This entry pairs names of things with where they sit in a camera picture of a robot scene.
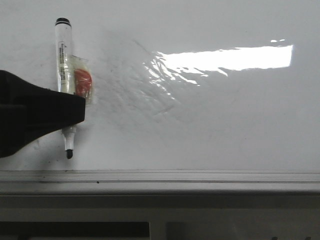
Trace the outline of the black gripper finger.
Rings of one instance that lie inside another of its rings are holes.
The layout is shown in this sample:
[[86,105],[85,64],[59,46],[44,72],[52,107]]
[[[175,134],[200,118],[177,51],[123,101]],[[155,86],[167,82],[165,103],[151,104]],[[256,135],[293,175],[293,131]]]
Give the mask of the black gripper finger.
[[85,119],[83,97],[31,84],[0,72],[0,156],[11,156],[30,142]]

